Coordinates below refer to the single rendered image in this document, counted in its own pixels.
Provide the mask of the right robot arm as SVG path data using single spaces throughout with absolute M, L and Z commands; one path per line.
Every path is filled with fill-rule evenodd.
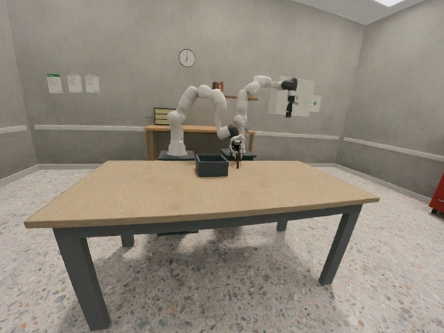
M 230 137 L 230 146 L 232 146 L 232 141 L 234 141 L 235 146 L 238 146 L 245 141 L 244 136 L 239 135 L 238 129 L 234 124 L 221 128 L 219 117 L 227 108 L 227 103 L 222 91 L 220 89 L 210 89 L 207 85 L 201 85 L 199 88 L 190 86 L 178 102 L 176 111 L 179 112 L 173 111 L 167 115 L 167 121 L 169 122 L 171 130 L 171 143 L 167 155 L 187 155 L 185 152 L 181 121 L 186 119 L 188 111 L 198 97 L 212 100 L 214 104 L 214 121 L 219 139 Z

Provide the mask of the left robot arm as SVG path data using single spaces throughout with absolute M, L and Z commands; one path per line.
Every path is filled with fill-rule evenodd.
M 247 123 L 248 96 L 256 94 L 260 87 L 271 87 L 278 91 L 287 89 L 287 96 L 300 96 L 300 94 L 296 92 L 298 79 L 290 78 L 280 82 L 271 81 L 271 78 L 268 76 L 255 76 L 252 83 L 246 85 L 244 89 L 239 90 L 236 106 L 237 115 L 233 119 L 234 125 L 238 128 L 239 135 L 242 134 L 244 136 L 244 125 Z

